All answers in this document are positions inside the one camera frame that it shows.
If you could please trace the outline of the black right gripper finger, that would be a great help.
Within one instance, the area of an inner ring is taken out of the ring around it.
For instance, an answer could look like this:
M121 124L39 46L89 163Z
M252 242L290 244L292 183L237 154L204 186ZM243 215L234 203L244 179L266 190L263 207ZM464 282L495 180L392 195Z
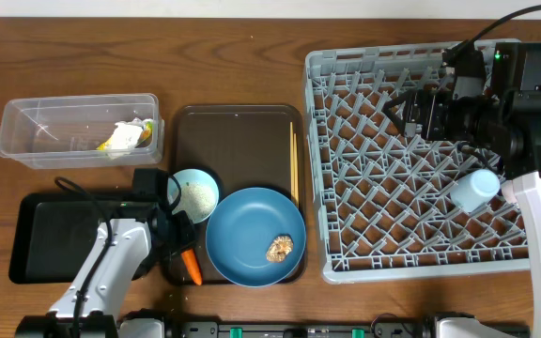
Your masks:
M406 122L397 115L397 105L384 105L382 108L382 113L386 115L390 121L394 124L396 127L398 133L402 136L405 136L405 130L406 130Z
M386 101L382 107L383 110L390 110L394 108L395 106L398 106L400 104L406 103L410 98L414 95L413 90L408 90L401 95L399 95L397 98L391 99L389 101Z

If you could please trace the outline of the pink cup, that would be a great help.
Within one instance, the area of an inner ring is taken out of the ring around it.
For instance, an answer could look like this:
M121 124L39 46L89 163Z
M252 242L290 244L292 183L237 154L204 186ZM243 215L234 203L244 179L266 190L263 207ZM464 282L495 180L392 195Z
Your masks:
M507 203L516 204L518 202L515 193L512 180L506 180L501 185L501 193Z

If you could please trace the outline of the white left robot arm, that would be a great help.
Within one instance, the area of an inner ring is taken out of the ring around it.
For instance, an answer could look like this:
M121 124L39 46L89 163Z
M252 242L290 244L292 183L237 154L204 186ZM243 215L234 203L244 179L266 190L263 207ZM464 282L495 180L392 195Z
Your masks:
M70 287L45 315L25 316L16 336L178 337L177 326L164 312L141 309L119 314L145 261L181 254L193 244L193 222L178 210L183 197L178 179L160 169L137 169L131 194L115 208L65 177L56 177L54 183L84 198L97 211L100 223Z

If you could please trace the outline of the white rice pile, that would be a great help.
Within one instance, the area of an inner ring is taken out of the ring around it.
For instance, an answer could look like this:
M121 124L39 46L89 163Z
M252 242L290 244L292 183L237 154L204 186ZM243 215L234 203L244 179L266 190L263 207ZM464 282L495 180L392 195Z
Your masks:
M216 195L210 186L188 182L181 187L177 211L185 211L193 223L203 222L213 212L215 206Z

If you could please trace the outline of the light blue cup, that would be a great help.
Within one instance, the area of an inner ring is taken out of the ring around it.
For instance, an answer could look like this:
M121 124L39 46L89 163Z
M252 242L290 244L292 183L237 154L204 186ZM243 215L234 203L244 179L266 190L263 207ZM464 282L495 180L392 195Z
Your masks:
M457 207L470 213L489 202L500 187L496 174L487 169L479 169L459 179L450 190L450 198Z

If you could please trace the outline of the light blue rice bowl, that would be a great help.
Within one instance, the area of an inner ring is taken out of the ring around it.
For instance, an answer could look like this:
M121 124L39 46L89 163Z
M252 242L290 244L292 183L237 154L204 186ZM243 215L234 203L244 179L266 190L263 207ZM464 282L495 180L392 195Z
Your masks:
M199 169L184 169L168 179L167 199L170 205L178 204L172 213L185 211L193 223L205 221L216 208L220 191L215 179Z

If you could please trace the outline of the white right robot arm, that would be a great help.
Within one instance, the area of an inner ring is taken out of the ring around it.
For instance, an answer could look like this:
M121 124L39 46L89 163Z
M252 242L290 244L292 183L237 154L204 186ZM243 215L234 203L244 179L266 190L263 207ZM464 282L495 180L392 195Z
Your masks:
M529 245L533 331L541 337L541 42L498 42L492 67L463 41L442 53L451 92L411 89L383 105L399 133L464 142L501 159L505 198L518 205Z

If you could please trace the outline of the orange carrot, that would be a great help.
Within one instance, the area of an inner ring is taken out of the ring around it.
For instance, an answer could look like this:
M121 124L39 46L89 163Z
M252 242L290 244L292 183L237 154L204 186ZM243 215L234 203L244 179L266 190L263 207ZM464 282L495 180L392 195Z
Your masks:
M203 277L194 250L188 249L182 252L180 256L192 281L196 285L201 285L203 283Z

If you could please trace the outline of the yellow snack wrapper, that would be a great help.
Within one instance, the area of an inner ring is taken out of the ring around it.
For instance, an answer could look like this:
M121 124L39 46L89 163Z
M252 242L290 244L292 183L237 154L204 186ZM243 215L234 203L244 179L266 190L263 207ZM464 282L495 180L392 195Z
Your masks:
M141 134L139 144L138 144L138 146L139 146L142 143L144 143L144 141L146 141L152 135L154 122L153 122L152 119L144 119L144 120L142 120L142 119L140 119L138 117L136 117L133 121L143 123L144 131Z

